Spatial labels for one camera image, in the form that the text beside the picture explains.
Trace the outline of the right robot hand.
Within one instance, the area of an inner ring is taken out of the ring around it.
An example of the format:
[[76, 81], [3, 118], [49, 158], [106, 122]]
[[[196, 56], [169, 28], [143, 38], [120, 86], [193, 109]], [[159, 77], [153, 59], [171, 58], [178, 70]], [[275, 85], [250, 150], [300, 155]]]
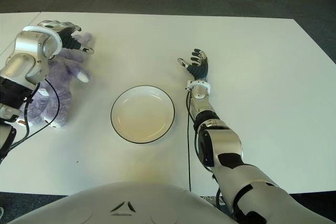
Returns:
[[204, 51], [194, 49], [191, 53], [191, 63], [182, 58], [178, 58], [178, 63], [183, 66], [195, 80], [207, 80], [208, 74], [208, 58]]

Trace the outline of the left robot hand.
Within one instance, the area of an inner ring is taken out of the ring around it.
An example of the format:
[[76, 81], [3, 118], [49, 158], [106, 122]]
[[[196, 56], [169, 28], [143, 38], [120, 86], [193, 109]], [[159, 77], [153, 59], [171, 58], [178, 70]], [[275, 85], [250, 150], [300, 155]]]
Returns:
[[84, 43], [75, 39], [72, 34], [76, 31], [81, 31], [81, 27], [71, 22], [59, 22], [57, 20], [43, 20], [37, 26], [49, 28], [56, 32], [61, 39], [62, 47], [67, 49], [76, 49], [89, 54], [93, 54], [94, 50], [85, 46]]

